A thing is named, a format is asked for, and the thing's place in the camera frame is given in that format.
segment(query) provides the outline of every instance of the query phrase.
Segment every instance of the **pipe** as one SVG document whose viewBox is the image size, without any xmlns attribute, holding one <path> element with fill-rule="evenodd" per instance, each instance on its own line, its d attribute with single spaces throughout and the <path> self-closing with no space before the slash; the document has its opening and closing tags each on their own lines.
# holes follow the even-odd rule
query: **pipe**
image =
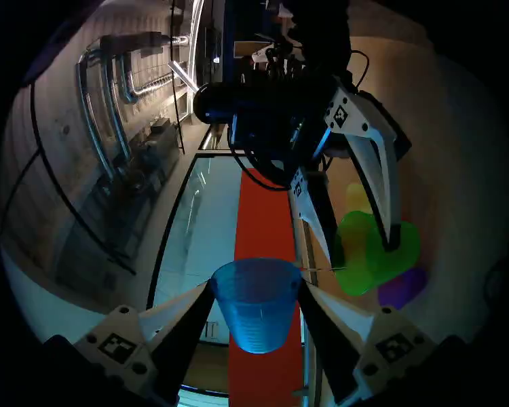
<svg viewBox="0 0 509 407">
<path fill-rule="evenodd" d="M 187 75 L 185 70 L 181 68 L 181 66 L 177 62 L 171 61 L 168 63 L 168 66 L 172 71 L 175 72 L 175 75 L 180 77 L 181 80 L 185 82 L 185 85 L 187 85 L 192 92 L 194 93 L 198 92 L 199 89 L 198 85 L 196 85 L 194 80 Z"/>
<path fill-rule="evenodd" d="M 173 37 L 173 44 L 177 45 L 189 45 L 190 38 L 186 35 L 179 35 L 177 37 Z M 169 44 L 170 39 L 164 39 L 164 45 Z M 173 73 L 167 73 L 153 79 L 152 81 L 147 82 L 146 84 L 137 88 L 134 85 L 134 78 L 132 76 L 132 55 L 130 52 L 126 52 L 121 55 L 119 60 L 119 65 L 121 67 L 121 81 L 122 81 L 122 96 L 124 97 L 127 103 L 136 103 L 141 96 L 154 92 L 165 85 L 171 83 L 173 79 Z"/>
<path fill-rule="evenodd" d="M 102 84 L 104 88 L 107 114 L 111 120 L 111 124 L 113 125 L 115 138 L 121 147 L 124 159 L 126 162 L 129 162 L 132 158 L 132 153 L 130 152 L 128 139 L 126 138 L 119 109 L 117 108 L 117 94 L 115 93 L 115 82 L 113 80 L 113 60 L 110 58 L 101 60 L 100 68 L 102 70 Z"/>
<path fill-rule="evenodd" d="M 102 166 L 102 169 L 104 170 L 108 180 L 111 182 L 115 178 L 115 168 L 109 161 L 109 158 L 107 157 L 107 154 L 104 150 L 102 138 L 100 137 L 98 127 L 96 126 L 94 111 L 92 110 L 90 95 L 88 93 L 87 87 L 88 61 L 99 55 L 100 50 L 86 50 L 79 58 L 79 62 L 75 65 L 75 72 L 77 75 L 77 89 L 79 90 L 79 97 L 81 99 L 81 109 L 83 111 L 83 116 L 85 117 L 89 136 L 94 149 L 96 150 L 96 155 L 98 156 L 100 165 Z"/>
</svg>

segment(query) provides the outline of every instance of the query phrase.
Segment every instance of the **wall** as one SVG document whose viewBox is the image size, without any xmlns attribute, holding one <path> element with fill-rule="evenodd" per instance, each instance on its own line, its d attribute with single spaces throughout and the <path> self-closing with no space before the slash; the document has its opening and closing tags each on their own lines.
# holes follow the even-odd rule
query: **wall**
<svg viewBox="0 0 509 407">
<path fill-rule="evenodd" d="M 402 313 L 436 343 L 450 334 L 471 341 L 489 316 L 485 276 L 509 241 L 509 142 L 497 106 L 471 74 L 426 48 L 371 37 L 354 37 L 352 46 L 371 59 L 361 89 L 384 104 L 413 144 L 398 163 L 402 218 L 419 229 L 419 265 L 429 281 Z M 352 59 L 354 78 L 363 66 Z M 339 222 L 345 188 L 358 175 L 350 160 L 335 159 L 328 178 Z M 325 267 L 314 246 L 317 267 Z M 347 297 L 331 273 L 318 277 L 322 289 L 378 308 L 376 290 Z M 333 405 L 326 385 L 323 400 Z"/>
<path fill-rule="evenodd" d="M 102 35 L 126 34 L 141 31 L 169 31 L 170 8 L 158 0 L 107 1 L 82 26 L 70 43 L 59 53 L 49 69 L 35 84 L 35 109 L 39 132 L 47 156 L 65 193 L 78 209 L 101 175 L 81 116 L 78 101 L 75 64 L 82 51 Z M 188 33 L 189 12 L 180 32 Z M 186 60 L 188 47 L 178 48 L 179 59 Z M 144 83 L 167 73 L 168 54 L 141 58 L 134 53 L 132 65 L 135 83 Z M 90 93 L 100 118 L 99 128 L 110 154 L 118 151 L 117 143 L 102 115 L 97 68 L 91 68 Z M 170 89 L 164 88 L 136 104 L 121 106 L 125 129 L 132 137 L 150 120 L 167 115 Z M 29 89 L 20 90 L 12 105 L 3 137 L 0 168 L 0 211 L 12 190 L 20 171 L 35 152 L 31 127 Z M 62 204 L 47 173 L 37 158 L 28 171 L 12 202 L 3 236 L 5 249 L 20 251 L 33 261 L 32 272 L 54 278 L 60 251 L 73 226 L 73 217 Z"/>
</svg>

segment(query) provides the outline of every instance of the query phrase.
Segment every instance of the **orange stripe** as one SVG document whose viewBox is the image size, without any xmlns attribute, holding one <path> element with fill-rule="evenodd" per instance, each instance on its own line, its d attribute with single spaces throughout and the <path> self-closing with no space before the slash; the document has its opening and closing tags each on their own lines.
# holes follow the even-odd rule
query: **orange stripe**
<svg viewBox="0 0 509 407">
<path fill-rule="evenodd" d="M 264 180 L 256 170 L 250 171 Z M 268 191 L 242 174 L 235 259 L 253 257 L 294 262 L 294 231 L 287 193 Z M 300 405 L 300 398 L 292 396 L 303 386 L 298 304 L 288 338 L 276 351 L 265 355 L 247 353 L 230 336 L 228 383 L 231 407 Z"/>
</svg>

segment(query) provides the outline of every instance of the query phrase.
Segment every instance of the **black cable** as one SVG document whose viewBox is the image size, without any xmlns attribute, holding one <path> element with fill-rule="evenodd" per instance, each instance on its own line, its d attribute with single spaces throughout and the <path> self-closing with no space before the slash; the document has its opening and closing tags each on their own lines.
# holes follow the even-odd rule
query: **black cable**
<svg viewBox="0 0 509 407">
<path fill-rule="evenodd" d="M 272 187 L 272 186 L 267 185 L 264 182 L 260 181 L 254 175 L 252 175 L 251 172 L 249 170 L 247 170 L 247 168 L 243 165 L 242 160 L 238 157 L 238 154 L 236 153 L 235 148 L 232 145 L 231 133 L 232 132 L 228 131 L 228 145 L 230 146 L 230 151 L 232 153 L 232 157 L 235 159 L 235 162 L 238 163 L 238 165 L 241 167 L 243 172 L 245 172 L 245 174 L 247 174 L 247 176 L 251 180 L 253 180 L 253 182 L 255 184 L 258 184 L 261 187 L 263 187 L 264 189 L 267 189 L 269 191 L 288 191 L 290 189 L 290 187 Z"/>
<path fill-rule="evenodd" d="M 7 218 L 7 213 L 10 211 L 10 206 L 13 203 L 13 198 L 15 196 L 15 193 L 17 192 L 17 189 L 21 185 L 21 182 L 26 175 L 26 173 L 29 171 L 32 164 L 34 164 L 34 161 L 36 161 L 37 156 L 39 155 L 39 149 L 36 149 L 34 154 L 32 154 L 32 157 L 30 157 L 29 162 L 26 163 L 24 168 L 22 169 L 21 173 L 19 174 L 19 177 L 17 177 L 17 180 L 15 181 L 15 184 L 13 185 L 12 191 L 10 192 L 10 195 L 7 197 L 7 201 L 5 202 L 4 211 L 2 212 L 2 217 L 0 220 L 0 235 L 4 232 L 5 227 L 5 220 Z"/>
<path fill-rule="evenodd" d="M 323 155 L 321 155 L 321 157 L 322 157 L 322 171 L 326 172 L 330 168 L 332 161 L 334 161 L 334 157 L 330 157 L 328 161 L 326 161 Z"/>
<path fill-rule="evenodd" d="M 170 18 L 170 61 L 174 62 L 174 10 L 175 0 L 172 1 L 172 15 Z M 172 75 L 172 92 L 174 93 L 175 115 L 177 117 L 177 128 L 179 129 L 179 138 L 181 140 L 181 150 L 185 155 L 185 144 L 183 143 L 183 131 L 181 130 L 181 123 L 179 122 L 179 108 L 177 107 L 177 96 L 175 94 L 175 78 Z"/>
<path fill-rule="evenodd" d="M 363 55 L 365 58 L 366 58 L 366 67 L 364 68 L 364 73 L 362 74 L 362 76 L 360 77 L 360 81 L 358 81 L 358 83 L 356 84 L 356 87 L 358 88 L 358 86 L 360 86 L 360 84 L 362 83 L 362 81 L 364 80 L 364 77 L 366 76 L 367 72 L 368 72 L 368 68 L 369 68 L 369 57 L 364 54 L 364 52 L 362 51 L 358 51 L 358 50 L 352 50 L 351 51 L 351 54 L 360 54 L 360 55 Z"/>
<path fill-rule="evenodd" d="M 62 187 L 60 186 L 60 183 L 58 182 L 58 179 L 56 179 L 55 173 L 53 172 L 53 168 L 51 166 L 51 163 L 49 162 L 49 159 L 47 158 L 47 154 L 45 153 L 45 149 L 43 149 L 43 143 L 41 142 L 41 137 L 39 135 L 39 129 L 37 125 L 37 119 L 36 119 L 36 104 L 35 104 L 35 83 L 32 82 L 30 86 L 30 117 L 32 120 L 32 130 L 34 131 L 34 138 L 36 140 L 36 145 L 39 150 L 39 154 L 41 156 L 41 160 L 43 162 L 43 166 L 47 170 L 47 173 L 49 175 L 49 178 L 51 178 L 51 182 L 53 183 L 57 194 L 60 196 L 62 202 L 64 202 L 64 205 L 69 209 L 70 213 L 73 215 L 75 220 L 79 223 L 79 226 L 87 232 L 87 234 L 90 236 L 90 238 L 98 245 L 102 251 L 110 256 L 118 266 L 120 266 L 122 269 L 125 269 L 132 275 L 136 275 L 136 272 L 132 270 L 129 266 L 127 266 L 119 257 L 117 257 L 112 251 L 110 251 L 103 241 L 101 241 L 98 236 L 93 232 L 93 230 L 87 225 L 85 220 L 81 217 L 81 215 L 75 210 L 72 203 L 66 196 L 66 193 L 64 193 L 64 190 L 62 190 Z"/>
</svg>

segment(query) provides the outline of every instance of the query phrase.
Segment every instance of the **blue plastic cup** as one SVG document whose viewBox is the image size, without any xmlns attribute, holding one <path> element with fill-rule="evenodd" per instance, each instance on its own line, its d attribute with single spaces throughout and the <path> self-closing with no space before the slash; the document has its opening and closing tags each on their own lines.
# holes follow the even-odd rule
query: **blue plastic cup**
<svg viewBox="0 0 509 407">
<path fill-rule="evenodd" d="M 285 343 L 300 282 L 296 266 L 274 258 L 233 261 L 210 280 L 230 334 L 249 353 L 268 353 Z"/>
</svg>

